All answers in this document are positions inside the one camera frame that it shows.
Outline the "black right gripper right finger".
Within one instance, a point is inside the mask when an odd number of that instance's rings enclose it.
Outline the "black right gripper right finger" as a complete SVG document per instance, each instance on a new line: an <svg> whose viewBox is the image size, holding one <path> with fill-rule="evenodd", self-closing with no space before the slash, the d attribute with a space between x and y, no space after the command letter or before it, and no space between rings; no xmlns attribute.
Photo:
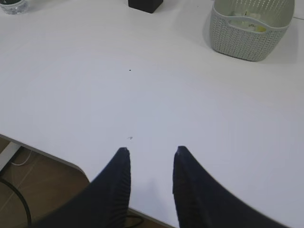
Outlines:
<svg viewBox="0 0 304 228"><path fill-rule="evenodd" d="M181 228L286 227L225 189L185 146L179 146L174 155L172 183Z"/></svg>

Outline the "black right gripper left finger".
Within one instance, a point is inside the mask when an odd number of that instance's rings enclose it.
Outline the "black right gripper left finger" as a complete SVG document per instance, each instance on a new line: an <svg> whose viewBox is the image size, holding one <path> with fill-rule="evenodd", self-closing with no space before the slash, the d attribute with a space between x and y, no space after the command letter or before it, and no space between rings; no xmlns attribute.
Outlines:
<svg viewBox="0 0 304 228"><path fill-rule="evenodd" d="M35 228L123 228L131 192L131 162L120 148L99 175L76 197Z"/></svg>

